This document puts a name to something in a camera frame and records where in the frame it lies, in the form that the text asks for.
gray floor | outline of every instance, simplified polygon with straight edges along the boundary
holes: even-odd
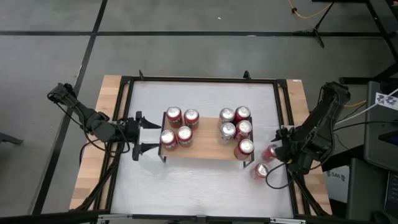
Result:
[[[292,1],[309,15],[325,3]],[[0,30],[92,30],[101,1],[0,0]],[[397,30],[384,1],[374,7],[387,30]],[[109,0],[100,30],[295,31],[319,17],[299,19],[287,0],[144,1]],[[323,31],[376,31],[361,4],[335,4]],[[103,75],[302,79],[308,106],[316,105],[325,82],[341,76],[372,77],[392,63],[382,39],[299,37],[97,37],[79,99],[95,106]],[[0,131],[25,139],[22,146],[0,145],[0,216],[30,212],[62,118],[45,97],[58,82],[74,83],[88,37],[0,36]],[[365,86],[350,86],[355,103]],[[339,132],[347,147],[361,144],[363,127]],[[71,124],[44,212],[68,210],[85,142]],[[338,145],[336,151],[343,150]]]

wooden board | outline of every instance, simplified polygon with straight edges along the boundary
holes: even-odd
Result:
[[[101,90],[98,96],[96,110],[102,111],[109,117],[113,116],[115,107],[116,97],[119,91],[121,76],[119,75],[105,75],[101,86]],[[293,118],[295,125],[301,125],[308,117],[308,105],[304,95],[303,84],[301,80],[287,80],[287,86],[289,91],[290,104],[292,107]],[[280,97],[282,103],[282,113],[284,121],[287,122],[286,107],[284,104],[283,91],[280,88]],[[123,112],[125,105],[126,94],[124,94],[120,112]],[[103,162],[104,153],[97,150],[93,146],[88,146],[84,152],[83,160],[76,180],[75,191],[73,193],[70,208],[79,206],[84,199],[90,194],[95,185],[98,183],[100,176],[101,166]],[[328,213],[331,214],[330,203],[328,194],[325,186],[325,179],[322,174],[322,168],[319,167],[315,170],[311,170],[308,175],[305,175],[306,185],[314,196],[315,200],[321,205],[321,207]],[[302,199],[300,190],[296,187],[296,198],[298,203],[299,213],[303,214]],[[103,194],[100,208],[104,208],[104,201],[106,200],[105,194]]]
[[[231,141],[231,144],[225,146],[218,142],[220,138],[220,129],[217,125],[218,118],[199,118],[199,127],[193,131],[192,145],[190,147],[178,147],[174,151],[168,151],[162,147],[162,155],[240,161],[235,158],[234,155],[234,150],[237,145],[235,140]],[[167,120],[164,122],[164,129],[177,133],[177,128],[172,128]],[[251,156],[249,156],[246,161],[251,161]]]

silver can top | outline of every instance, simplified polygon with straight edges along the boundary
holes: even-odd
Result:
[[[222,117],[223,119],[232,120],[235,117],[234,110],[232,110],[231,108],[223,108],[220,111],[220,117]]]
[[[171,106],[167,108],[167,116],[176,118],[180,115],[181,109],[178,106]]]
[[[220,127],[220,131],[223,136],[234,136],[236,132],[236,128],[233,123],[224,123]]]
[[[275,149],[276,149],[277,147],[278,147],[278,146],[275,145],[275,144],[271,144],[270,146],[268,146],[268,149],[269,149],[269,151],[271,152],[271,154],[272,154],[273,156],[276,156]]]
[[[192,131],[190,128],[182,126],[181,128],[178,129],[177,134],[180,139],[188,139],[189,137],[191,137]]]
[[[160,140],[163,143],[170,143],[174,140],[174,133],[170,130],[164,130],[162,134],[160,134]]]
[[[263,177],[266,177],[268,174],[268,167],[266,164],[258,164],[257,165],[257,173]]]
[[[248,139],[243,139],[240,143],[239,146],[241,150],[245,153],[251,153],[254,150],[254,144],[252,141]]]
[[[238,123],[238,128],[241,132],[249,133],[251,132],[251,123],[249,121],[241,121]]]
[[[194,120],[199,116],[199,112],[195,109],[187,109],[184,116],[189,120]]]
[[[250,109],[247,106],[240,106],[236,109],[238,111],[238,115],[242,118],[250,117]]]

wooden table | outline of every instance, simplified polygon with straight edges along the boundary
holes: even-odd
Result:
[[[119,75],[105,75],[102,82],[101,90],[99,92],[95,110],[104,112],[110,118],[113,116],[114,113],[114,107],[119,91],[121,77],[122,76]],[[301,80],[287,80],[287,86],[294,123],[296,126],[298,126],[301,125],[309,115],[303,84]],[[282,103],[284,122],[287,123],[287,111],[284,104],[285,101],[282,88],[279,88],[279,92],[280,101]],[[121,118],[123,114],[126,96],[127,88],[124,89],[118,118]],[[86,147],[76,180],[75,191],[73,193],[72,201],[70,203],[70,208],[76,208],[77,206],[79,206],[98,183],[101,166],[103,164],[103,158],[103,151],[98,150],[94,146]],[[322,208],[326,212],[331,214],[331,208],[328,194],[326,191],[322,168],[319,167],[315,170],[311,170],[308,175],[305,175],[305,183],[315,200],[322,206]],[[105,193],[107,191],[108,187],[106,185],[103,190],[100,208],[104,208],[106,200]],[[298,204],[298,211],[300,214],[303,214],[302,198],[300,194],[300,189],[297,186],[295,186],[295,192]]]

yellow cable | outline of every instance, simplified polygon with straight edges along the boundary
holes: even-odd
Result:
[[[292,2],[291,2],[290,0],[288,0],[288,1],[289,1],[289,4],[290,4],[290,7],[293,9],[294,7],[293,7]],[[299,13],[297,13],[297,10],[295,10],[294,13],[296,13],[296,15],[299,16],[299,17],[302,18],[302,19],[309,19],[309,18],[314,17],[314,16],[317,16],[317,15],[319,15],[321,12],[327,10],[327,9],[329,8],[329,6],[331,6],[331,3],[330,3],[329,5],[327,5],[327,7],[325,7],[325,8],[322,9],[321,11],[319,11],[319,12],[317,12],[317,13],[315,13],[314,15],[311,15],[311,16],[302,16],[302,15],[300,15]]]
[[[361,101],[361,102],[356,103],[356,104],[353,104],[353,105],[344,105],[344,107],[353,108],[353,107],[357,107],[357,106],[362,106],[362,105],[365,104],[365,103],[366,103],[366,100]]]

